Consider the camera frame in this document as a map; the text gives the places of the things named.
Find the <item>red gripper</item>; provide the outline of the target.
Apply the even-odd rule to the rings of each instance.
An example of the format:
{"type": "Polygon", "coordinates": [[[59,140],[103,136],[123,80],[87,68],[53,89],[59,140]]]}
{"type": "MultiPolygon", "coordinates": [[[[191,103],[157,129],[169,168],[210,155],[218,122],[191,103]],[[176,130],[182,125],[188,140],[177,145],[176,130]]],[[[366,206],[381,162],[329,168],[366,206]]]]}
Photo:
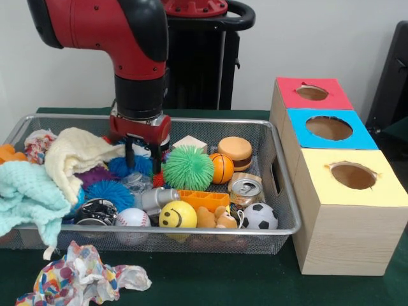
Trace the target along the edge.
{"type": "Polygon", "coordinates": [[[109,116],[110,136],[114,140],[126,137],[125,158],[128,168],[135,167],[135,153],[133,138],[142,139],[145,143],[152,143],[152,172],[161,172],[161,146],[170,133],[171,119],[168,115],[160,114],[152,120],[130,120],[117,115],[109,116]]]}

